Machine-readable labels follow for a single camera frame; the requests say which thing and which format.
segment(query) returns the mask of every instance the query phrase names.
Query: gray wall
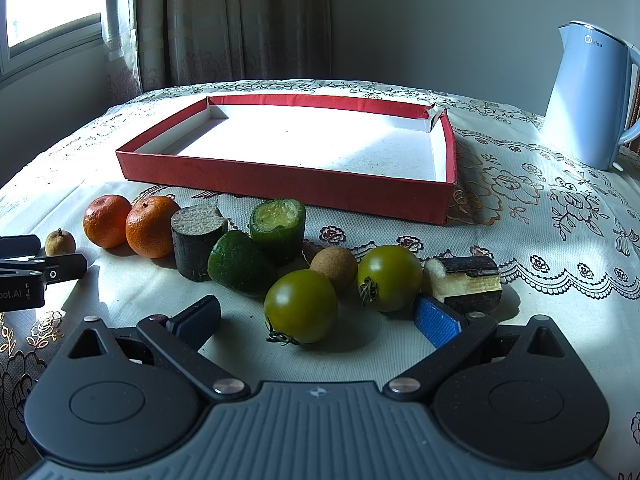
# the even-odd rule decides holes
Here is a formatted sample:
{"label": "gray wall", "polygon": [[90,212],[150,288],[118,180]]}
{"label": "gray wall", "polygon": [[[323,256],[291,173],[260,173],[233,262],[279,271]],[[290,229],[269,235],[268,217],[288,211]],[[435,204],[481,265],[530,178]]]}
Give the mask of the gray wall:
{"label": "gray wall", "polygon": [[509,103],[544,114],[558,26],[596,23],[640,43],[640,0],[332,0],[334,78]]}
{"label": "gray wall", "polygon": [[0,89],[0,187],[107,109],[102,45],[74,52]]}

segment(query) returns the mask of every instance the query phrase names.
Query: kettle lid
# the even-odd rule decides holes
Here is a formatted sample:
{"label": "kettle lid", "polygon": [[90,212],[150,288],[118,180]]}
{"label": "kettle lid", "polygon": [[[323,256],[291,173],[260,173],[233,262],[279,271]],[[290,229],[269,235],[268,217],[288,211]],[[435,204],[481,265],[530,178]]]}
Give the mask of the kettle lid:
{"label": "kettle lid", "polygon": [[609,36],[612,40],[616,40],[619,43],[622,43],[623,45],[626,46],[626,41],[625,40],[622,40],[621,38],[611,34],[608,30],[605,30],[605,29],[603,29],[601,27],[598,27],[597,25],[593,25],[593,23],[580,22],[578,20],[571,20],[569,22],[569,25],[571,25],[572,23],[575,23],[576,25],[581,25],[581,26],[583,26],[585,28],[590,28],[591,30],[597,30],[598,32],[604,34],[605,36]]}

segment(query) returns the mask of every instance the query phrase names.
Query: electric kettle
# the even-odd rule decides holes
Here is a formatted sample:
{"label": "electric kettle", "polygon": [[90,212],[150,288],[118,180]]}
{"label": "electric kettle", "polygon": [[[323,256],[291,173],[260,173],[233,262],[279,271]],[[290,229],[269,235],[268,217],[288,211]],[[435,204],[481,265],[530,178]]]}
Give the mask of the electric kettle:
{"label": "electric kettle", "polygon": [[608,170],[619,146],[640,136],[625,130],[631,67],[640,52],[585,22],[559,27],[564,54],[546,109],[542,136],[580,162]]}

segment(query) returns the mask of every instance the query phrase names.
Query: tomato calyx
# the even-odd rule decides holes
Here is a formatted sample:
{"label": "tomato calyx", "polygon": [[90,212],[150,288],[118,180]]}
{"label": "tomato calyx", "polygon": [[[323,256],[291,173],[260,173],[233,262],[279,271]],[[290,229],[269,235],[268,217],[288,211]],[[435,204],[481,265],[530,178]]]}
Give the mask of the tomato calyx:
{"label": "tomato calyx", "polygon": [[367,306],[378,297],[378,284],[374,282],[369,276],[364,279],[364,283],[360,285],[360,299],[362,300],[362,306]]}
{"label": "tomato calyx", "polygon": [[286,346],[289,343],[292,345],[299,345],[300,343],[293,339],[290,335],[285,334],[284,332],[278,332],[273,329],[273,325],[271,325],[271,321],[267,318],[265,322],[267,329],[269,330],[269,337],[265,339],[267,343],[282,343],[282,346]]}

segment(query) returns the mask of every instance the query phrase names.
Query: green tomato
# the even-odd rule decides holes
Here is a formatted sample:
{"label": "green tomato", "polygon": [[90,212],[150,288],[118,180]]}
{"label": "green tomato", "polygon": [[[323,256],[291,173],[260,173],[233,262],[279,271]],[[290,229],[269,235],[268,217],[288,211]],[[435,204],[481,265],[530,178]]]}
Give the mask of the green tomato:
{"label": "green tomato", "polygon": [[412,304],[421,285],[420,260],[404,247],[376,247],[358,266],[362,304],[380,312],[391,312]]}
{"label": "green tomato", "polygon": [[271,342],[315,343],[338,317],[338,298],[329,279],[310,269],[294,270],[273,284],[264,298]]}

